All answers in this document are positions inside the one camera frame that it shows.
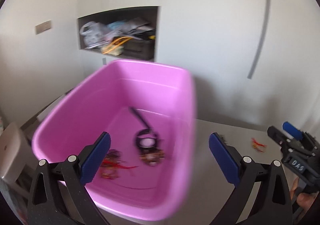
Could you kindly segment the person's right hand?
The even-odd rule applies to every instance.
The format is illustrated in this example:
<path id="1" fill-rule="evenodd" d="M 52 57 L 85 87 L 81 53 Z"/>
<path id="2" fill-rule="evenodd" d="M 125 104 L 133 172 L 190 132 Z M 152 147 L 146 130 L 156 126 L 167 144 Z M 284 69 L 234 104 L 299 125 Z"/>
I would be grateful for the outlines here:
<path id="1" fill-rule="evenodd" d="M 293 181 L 293 185 L 290 189 L 290 197 L 293 199 L 293 196 L 295 195 L 295 192 L 298 188 L 298 182 L 299 178 L 295 178 Z M 297 204 L 303 209 L 304 213 L 306 213 L 310 207 L 312 206 L 313 202 L 315 201 L 316 197 L 318 195 L 318 192 L 313 193 L 313 194 L 306 194 L 306 193 L 300 193 L 297 196 Z"/>

